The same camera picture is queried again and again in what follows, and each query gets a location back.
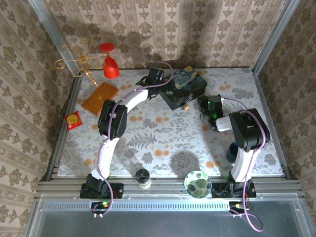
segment bowl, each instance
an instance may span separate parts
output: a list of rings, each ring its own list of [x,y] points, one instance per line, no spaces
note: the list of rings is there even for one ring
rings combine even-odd
[[[202,171],[192,171],[184,179],[184,188],[194,198],[204,198],[211,192],[212,183]]]

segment orange cutting board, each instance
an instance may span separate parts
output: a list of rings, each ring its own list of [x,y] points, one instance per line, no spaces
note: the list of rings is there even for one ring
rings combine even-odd
[[[92,95],[90,95],[88,99],[86,99],[86,101],[84,101],[81,106],[94,115],[98,115],[102,110],[104,101],[107,99],[112,100],[118,91],[119,89],[116,87],[104,82],[92,93]]]

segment red snack packet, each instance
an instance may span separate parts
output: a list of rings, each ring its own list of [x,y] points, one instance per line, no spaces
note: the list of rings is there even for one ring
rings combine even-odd
[[[74,129],[82,124],[81,118],[79,116],[79,111],[74,112],[73,114],[65,116],[67,121],[68,130]]]

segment floral tablecloth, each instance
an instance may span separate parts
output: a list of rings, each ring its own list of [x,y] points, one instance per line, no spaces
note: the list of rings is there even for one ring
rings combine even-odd
[[[256,108],[264,121],[266,117],[250,69],[197,69],[207,81],[206,95],[221,94],[242,101],[248,108]],[[148,70],[121,70],[115,80],[104,77],[103,71],[92,76],[99,84],[109,83],[119,89],[117,101],[132,89]],[[83,78],[75,111],[79,111],[83,125],[68,131],[62,151],[58,176],[86,176],[96,166],[102,142],[98,133],[99,117],[81,107],[95,90],[88,78]],[[231,131],[215,133],[206,119],[200,120],[197,99],[188,103],[190,108],[170,110],[160,96],[137,105],[128,114],[127,129],[120,138],[111,163],[111,175],[134,176],[139,168],[147,169],[156,177],[184,177],[192,170],[202,170],[210,176],[228,175],[233,165],[225,157],[234,141]],[[237,111],[241,106],[224,101],[224,113]],[[259,154],[253,176],[281,176],[282,169],[273,141]]]

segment black box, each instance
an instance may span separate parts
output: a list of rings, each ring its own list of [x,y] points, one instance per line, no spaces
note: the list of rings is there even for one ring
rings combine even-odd
[[[165,77],[164,80],[168,80],[170,77],[171,75]],[[190,94],[192,94],[191,100],[194,100],[205,93],[207,82],[190,66],[175,72],[173,79],[177,90],[160,93],[172,110],[185,105]]]

